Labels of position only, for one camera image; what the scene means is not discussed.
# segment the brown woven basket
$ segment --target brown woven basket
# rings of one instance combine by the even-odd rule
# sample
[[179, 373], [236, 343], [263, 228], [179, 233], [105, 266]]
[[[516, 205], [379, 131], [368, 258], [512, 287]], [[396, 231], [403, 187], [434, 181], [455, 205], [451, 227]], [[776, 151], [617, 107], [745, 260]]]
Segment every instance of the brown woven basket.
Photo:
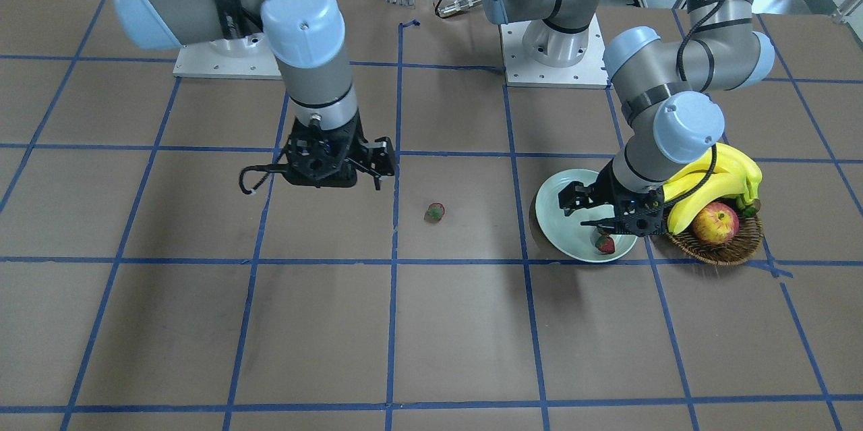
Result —
[[764, 226], [761, 225], [758, 214], [755, 214], [754, 217], [740, 216], [740, 230], [737, 235], [720, 246], [713, 246], [713, 244], [705, 243], [705, 241], [695, 237], [690, 227], [677, 235], [668, 232], [666, 235], [675, 246], [701, 262], [717, 266], [736, 266], [751, 259], [758, 247], [761, 246], [761, 240], [764, 238]]

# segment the red apple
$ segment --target red apple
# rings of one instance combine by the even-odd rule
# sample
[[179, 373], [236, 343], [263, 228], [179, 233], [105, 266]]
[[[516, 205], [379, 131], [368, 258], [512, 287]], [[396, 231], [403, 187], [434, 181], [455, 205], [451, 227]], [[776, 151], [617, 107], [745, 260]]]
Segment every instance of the red apple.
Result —
[[733, 239], [739, 229], [737, 213], [722, 202], [709, 203], [692, 220], [692, 233], [715, 246]]

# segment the bunch of bananas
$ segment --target bunch of bananas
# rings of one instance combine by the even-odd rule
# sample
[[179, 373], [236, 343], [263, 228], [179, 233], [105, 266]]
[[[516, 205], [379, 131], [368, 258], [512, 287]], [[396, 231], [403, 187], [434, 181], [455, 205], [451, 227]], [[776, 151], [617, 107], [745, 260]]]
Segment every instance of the bunch of bananas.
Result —
[[[687, 164], [663, 185], [665, 199], [671, 200], [704, 178], [710, 167], [712, 149], [696, 161]], [[745, 152], [721, 142], [716, 143], [716, 166], [707, 182], [689, 197], [674, 204], [668, 215], [668, 231], [679, 234], [696, 215], [716, 198], [734, 198], [744, 217], [751, 217], [761, 207], [758, 185], [761, 169]]]

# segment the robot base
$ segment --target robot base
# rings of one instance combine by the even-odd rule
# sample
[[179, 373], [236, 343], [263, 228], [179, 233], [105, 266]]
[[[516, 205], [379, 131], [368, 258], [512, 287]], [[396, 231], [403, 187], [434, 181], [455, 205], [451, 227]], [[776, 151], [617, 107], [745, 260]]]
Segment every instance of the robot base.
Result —
[[179, 50], [173, 75], [191, 78], [281, 79], [264, 34], [186, 45]]
[[570, 67], [552, 67], [532, 59], [521, 45], [530, 22], [500, 25], [506, 83], [515, 87], [564, 87], [568, 89], [605, 89], [608, 74], [602, 55], [605, 43], [596, 16], [591, 20], [591, 43], [582, 60]]

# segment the light green plate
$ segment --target light green plate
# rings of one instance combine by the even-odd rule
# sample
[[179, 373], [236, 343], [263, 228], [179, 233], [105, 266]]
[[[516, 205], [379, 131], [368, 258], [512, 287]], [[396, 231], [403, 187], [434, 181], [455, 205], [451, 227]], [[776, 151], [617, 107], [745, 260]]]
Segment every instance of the light green plate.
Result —
[[598, 206], [589, 209], [576, 210], [569, 217], [564, 217], [564, 211], [558, 204], [558, 194], [571, 181], [580, 181], [591, 185], [596, 180], [596, 173], [586, 169], [565, 170], [546, 179], [537, 193], [536, 214], [539, 227], [543, 234], [561, 252], [567, 256], [585, 262], [608, 262], [623, 257], [635, 246], [638, 237], [635, 235], [611, 235], [614, 240], [614, 253], [602, 254], [594, 241], [598, 237], [596, 228], [592, 225], [581, 225], [585, 220], [606, 219], [614, 216], [612, 206]]

